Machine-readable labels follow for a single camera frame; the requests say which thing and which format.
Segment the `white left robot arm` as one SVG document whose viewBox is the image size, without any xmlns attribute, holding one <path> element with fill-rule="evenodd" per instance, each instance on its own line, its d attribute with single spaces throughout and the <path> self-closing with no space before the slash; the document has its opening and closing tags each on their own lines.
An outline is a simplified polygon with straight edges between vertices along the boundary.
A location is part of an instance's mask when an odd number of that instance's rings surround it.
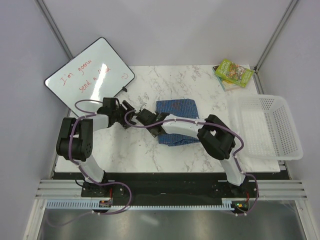
<svg viewBox="0 0 320 240">
<path fill-rule="evenodd" d="M 86 100 L 79 100 L 74 106 L 84 113 L 83 116 L 63 118 L 56 153 L 72 162 L 85 180 L 93 183 L 92 191 L 99 197 L 104 197 L 109 193 L 110 185 L 103 180 L 105 172 L 92 155 L 94 132 L 110 128 L 114 123 L 119 123 L 124 129 L 129 128 L 135 124 L 132 121 L 135 108 L 127 101 L 120 102 L 115 97 L 105 97 L 102 101 L 89 99 L 88 102 L 101 104 L 96 111 L 80 109 L 78 104 L 82 102 Z"/>
</svg>

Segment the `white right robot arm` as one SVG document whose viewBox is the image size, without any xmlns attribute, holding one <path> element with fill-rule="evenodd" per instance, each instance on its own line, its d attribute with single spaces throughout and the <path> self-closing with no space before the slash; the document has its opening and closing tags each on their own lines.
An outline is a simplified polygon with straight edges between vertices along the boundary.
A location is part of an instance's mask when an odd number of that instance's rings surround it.
<svg viewBox="0 0 320 240">
<path fill-rule="evenodd" d="M 244 141 L 216 115 L 210 114 L 205 119 L 192 119 L 167 112 L 151 112 L 145 108 L 134 115 L 141 127 L 154 137 L 181 135 L 197 139 L 210 157 L 220 161 L 230 183 L 230 193 L 240 197 L 247 191 L 245 174 L 236 159 L 236 153 L 242 150 Z"/>
</svg>

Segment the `blue checked long sleeve shirt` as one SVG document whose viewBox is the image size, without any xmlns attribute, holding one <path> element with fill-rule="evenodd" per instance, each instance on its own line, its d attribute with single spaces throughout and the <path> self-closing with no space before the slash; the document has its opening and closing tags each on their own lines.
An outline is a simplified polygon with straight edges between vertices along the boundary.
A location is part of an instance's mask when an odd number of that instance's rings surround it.
<svg viewBox="0 0 320 240">
<path fill-rule="evenodd" d="M 158 113 L 169 113 L 177 117 L 197 119 L 198 109 L 193 99 L 159 100 L 156 102 Z M 158 143 L 169 147 L 177 147 L 199 143 L 197 138 L 181 134 L 163 134 L 158 136 Z"/>
</svg>

